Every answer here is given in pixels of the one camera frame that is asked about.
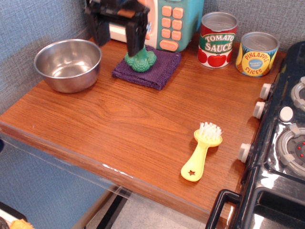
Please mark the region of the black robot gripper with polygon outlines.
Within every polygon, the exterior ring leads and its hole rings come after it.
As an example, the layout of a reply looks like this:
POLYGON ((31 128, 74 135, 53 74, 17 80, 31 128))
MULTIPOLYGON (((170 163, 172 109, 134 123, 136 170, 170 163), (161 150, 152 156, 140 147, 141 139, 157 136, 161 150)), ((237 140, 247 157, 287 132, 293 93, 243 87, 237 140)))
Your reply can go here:
POLYGON ((87 0, 86 14, 92 37, 98 46, 110 41, 109 22, 123 23, 127 38, 127 51, 135 56, 144 47, 150 9, 138 0, 87 0))

